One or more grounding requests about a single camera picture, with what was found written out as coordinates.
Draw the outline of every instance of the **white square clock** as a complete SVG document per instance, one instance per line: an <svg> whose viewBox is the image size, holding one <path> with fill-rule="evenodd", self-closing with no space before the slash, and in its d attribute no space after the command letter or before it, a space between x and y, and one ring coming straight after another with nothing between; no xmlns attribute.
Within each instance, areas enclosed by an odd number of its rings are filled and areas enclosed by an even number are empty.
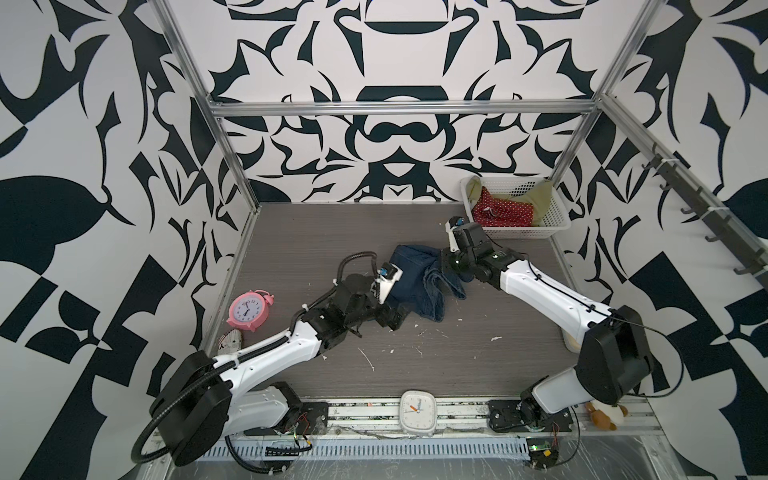
<svg viewBox="0 0 768 480"><path fill-rule="evenodd" d="M409 390L400 399L400 426L406 433L430 436L437 427L437 402L431 393Z"/></svg>

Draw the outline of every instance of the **olive green cloth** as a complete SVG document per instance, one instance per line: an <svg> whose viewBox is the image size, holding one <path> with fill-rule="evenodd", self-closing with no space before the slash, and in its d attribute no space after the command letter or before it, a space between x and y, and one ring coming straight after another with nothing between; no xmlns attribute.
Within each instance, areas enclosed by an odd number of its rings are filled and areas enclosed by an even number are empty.
<svg viewBox="0 0 768 480"><path fill-rule="evenodd" d="M472 177L467 183L467 200L469 200L469 209L475 207L480 200L480 192L482 191L482 182L480 177ZM513 202L521 202L523 204L533 205L533 227L541 226L541 219L549 211L549 205L552 202L552 182L544 180L536 185L529 191L522 195L514 196L511 194L493 194L494 198L500 200L511 200Z"/></svg>

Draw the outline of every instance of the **red polka dot cloth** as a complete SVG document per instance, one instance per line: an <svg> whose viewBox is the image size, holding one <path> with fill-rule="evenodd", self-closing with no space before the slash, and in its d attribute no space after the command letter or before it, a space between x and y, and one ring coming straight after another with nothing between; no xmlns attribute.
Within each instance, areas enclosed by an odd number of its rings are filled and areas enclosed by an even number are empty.
<svg viewBox="0 0 768 480"><path fill-rule="evenodd" d="M480 200L472 208L472 217L483 227L530 227L533 224L533 204L491 197L483 187Z"/></svg>

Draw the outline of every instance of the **pink alarm clock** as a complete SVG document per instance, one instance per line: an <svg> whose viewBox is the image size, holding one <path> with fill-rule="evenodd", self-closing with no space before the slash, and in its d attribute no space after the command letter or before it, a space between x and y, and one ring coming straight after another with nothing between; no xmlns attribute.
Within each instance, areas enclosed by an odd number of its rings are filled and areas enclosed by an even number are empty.
<svg viewBox="0 0 768 480"><path fill-rule="evenodd" d="M266 321L266 317L270 314L270 305L273 303L275 303L275 297L265 290L245 292L232 302L227 323L236 329L253 332Z"/></svg>

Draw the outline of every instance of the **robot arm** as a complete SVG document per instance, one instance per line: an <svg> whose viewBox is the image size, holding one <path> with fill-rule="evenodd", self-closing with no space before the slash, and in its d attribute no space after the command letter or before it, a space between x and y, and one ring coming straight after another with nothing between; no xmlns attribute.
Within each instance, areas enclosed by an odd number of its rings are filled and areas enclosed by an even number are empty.
<svg viewBox="0 0 768 480"><path fill-rule="evenodd" d="M341 280L344 264L360 257L374 259L373 275L352 273ZM289 329L231 355L211 359L205 352L195 352L184 359L150 407L153 419L134 444L134 462L169 452L176 465L186 465L222 436L253 428L290 429L301 406L293 390L284 384L251 389L333 348L348 332L362 336L358 330L364 322L374 319L381 326L398 329L408 315L404 306L388 299L402 271L391 263L379 269L375 258L373 252L361 252L344 259L335 286L297 312ZM142 455L155 427L166 447Z"/></svg>
<svg viewBox="0 0 768 480"><path fill-rule="evenodd" d="M442 251L442 269L471 273L496 289L533 306L581 345L576 366L526 389L514 408L498 412L491 427L545 428L572 405L592 399L615 405L653 370L640 316L629 307L614 310L550 278L528 256L496 247L477 223L453 217L446 228L451 246Z"/></svg>

